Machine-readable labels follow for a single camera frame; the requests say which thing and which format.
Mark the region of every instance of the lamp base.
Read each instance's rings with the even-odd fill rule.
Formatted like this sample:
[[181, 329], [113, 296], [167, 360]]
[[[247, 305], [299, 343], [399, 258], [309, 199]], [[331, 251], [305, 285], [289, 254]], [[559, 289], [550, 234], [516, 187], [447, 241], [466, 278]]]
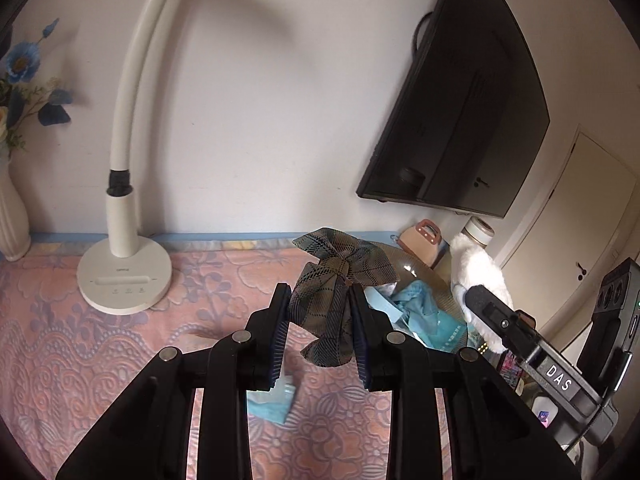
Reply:
[[78, 285], [92, 307], [126, 316], [155, 305], [166, 294], [172, 276], [169, 254], [155, 241], [139, 239], [138, 252], [129, 258], [114, 256], [108, 238], [84, 254], [78, 265]]

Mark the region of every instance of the label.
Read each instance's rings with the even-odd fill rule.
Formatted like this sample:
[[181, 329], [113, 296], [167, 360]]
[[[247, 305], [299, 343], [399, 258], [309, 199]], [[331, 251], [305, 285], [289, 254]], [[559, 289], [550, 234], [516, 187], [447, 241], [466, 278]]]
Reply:
[[580, 386], [574, 378], [551, 357], [545, 357], [537, 370], [566, 400], [573, 399], [580, 390]]

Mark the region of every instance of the white desk lamp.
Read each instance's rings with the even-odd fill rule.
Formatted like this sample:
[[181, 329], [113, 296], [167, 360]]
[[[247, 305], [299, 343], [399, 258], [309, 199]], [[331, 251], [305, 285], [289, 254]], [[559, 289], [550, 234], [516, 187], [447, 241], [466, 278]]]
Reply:
[[109, 237], [92, 246], [78, 265], [78, 285], [88, 303], [107, 314], [135, 314], [153, 306], [171, 283], [169, 254], [138, 236], [129, 155], [133, 114], [146, 53], [166, 0], [146, 0], [120, 76], [111, 139], [107, 190]]

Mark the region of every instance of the bed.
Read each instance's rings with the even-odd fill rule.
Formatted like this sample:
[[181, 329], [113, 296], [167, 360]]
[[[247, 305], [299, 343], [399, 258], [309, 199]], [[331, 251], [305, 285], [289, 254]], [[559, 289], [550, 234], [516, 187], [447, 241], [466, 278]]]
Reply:
[[[174, 267], [169, 293], [152, 309], [123, 317], [98, 312], [80, 295], [76, 266], [85, 244], [35, 244], [18, 262], [0, 262], [0, 415], [45, 478], [54, 478], [156, 352], [167, 345], [193, 351], [243, 328], [253, 311], [268, 306], [278, 282], [295, 284], [312, 260], [284, 238], [165, 245]], [[390, 394], [366, 392], [353, 361], [339, 368], [307, 363], [299, 351], [312, 339], [290, 326], [284, 369], [297, 391], [286, 423], [249, 416], [254, 478], [384, 479]], [[438, 402], [445, 478], [451, 478], [441, 397]]]

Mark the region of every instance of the lid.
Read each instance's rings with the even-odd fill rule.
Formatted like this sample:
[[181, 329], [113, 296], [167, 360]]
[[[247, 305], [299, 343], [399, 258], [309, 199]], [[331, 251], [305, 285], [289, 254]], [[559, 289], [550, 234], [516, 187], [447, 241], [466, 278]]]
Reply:
[[491, 226], [477, 216], [472, 216], [469, 219], [465, 225], [465, 231], [484, 246], [487, 246], [495, 235]]

